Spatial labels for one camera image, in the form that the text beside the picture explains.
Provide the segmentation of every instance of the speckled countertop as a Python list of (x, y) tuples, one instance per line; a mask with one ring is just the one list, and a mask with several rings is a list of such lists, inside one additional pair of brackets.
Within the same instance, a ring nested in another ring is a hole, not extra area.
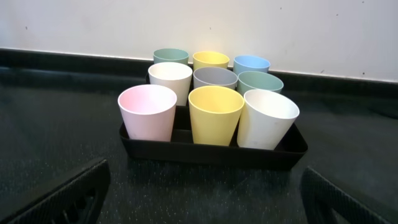
[(0, 85), (0, 199), (102, 156), (111, 185), (98, 223), (306, 223), (306, 166), (398, 209), (398, 121), (370, 112), (398, 100), (286, 91), (309, 151), (290, 172), (127, 157), (115, 91)]

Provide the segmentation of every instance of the white wall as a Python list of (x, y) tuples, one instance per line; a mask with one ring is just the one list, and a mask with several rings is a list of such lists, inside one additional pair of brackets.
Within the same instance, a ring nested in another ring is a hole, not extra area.
[(398, 82), (397, 0), (0, 0), (0, 47), (152, 58), (175, 47), (271, 70)]

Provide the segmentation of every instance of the green cup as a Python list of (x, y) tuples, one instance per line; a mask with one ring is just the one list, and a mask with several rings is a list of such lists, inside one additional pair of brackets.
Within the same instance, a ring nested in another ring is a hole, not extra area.
[(238, 92), (243, 96), (249, 90), (270, 90), (280, 93), (284, 83), (277, 77), (265, 73), (248, 71), (238, 75)]
[(177, 62), (188, 65), (189, 54), (179, 49), (159, 49), (154, 52), (154, 63)]

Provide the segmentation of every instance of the black tray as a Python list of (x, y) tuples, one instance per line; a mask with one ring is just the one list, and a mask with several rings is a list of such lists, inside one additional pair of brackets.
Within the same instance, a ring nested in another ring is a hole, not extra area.
[(290, 170), (308, 149), (295, 124), (273, 151), (238, 147), (237, 129), (229, 146), (194, 144), (187, 106), (177, 106), (175, 110), (171, 142), (129, 139), (124, 123), (119, 133), (131, 158), (159, 161)]

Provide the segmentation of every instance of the plastic cup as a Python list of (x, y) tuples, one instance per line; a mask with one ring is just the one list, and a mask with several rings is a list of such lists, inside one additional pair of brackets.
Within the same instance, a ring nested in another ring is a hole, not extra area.
[(119, 95), (124, 125), (131, 139), (170, 141), (176, 94), (160, 85), (139, 85)]
[(238, 129), (239, 147), (274, 150), (300, 114), (287, 97), (268, 90), (249, 90)]
[(227, 68), (229, 57), (218, 52), (197, 52), (193, 54), (193, 70), (203, 67)]
[(235, 73), (225, 68), (206, 67), (193, 72), (193, 88), (217, 85), (235, 90), (237, 82)]
[(180, 49), (159, 49), (154, 52), (154, 63), (177, 62), (188, 65), (189, 54)]
[(280, 93), (284, 83), (277, 77), (264, 72), (242, 72), (238, 75), (238, 92), (243, 96), (245, 92), (254, 89), (270, 90)]
[(237, 75), (246, 71), (268, 72), (270, 66), (268, 60), (253, 55), (240, 55), (234, 58), (234, 73)]
[(187, 105), (192, 69), (176, 62), (162, 62), (149, 67), (150, 84), (162, 85), (177, 94), (177, 105)]
[(188, 97), (193, 142), (229, 146), (236, 129), (243, 97), (222, 86), (203, 86)]

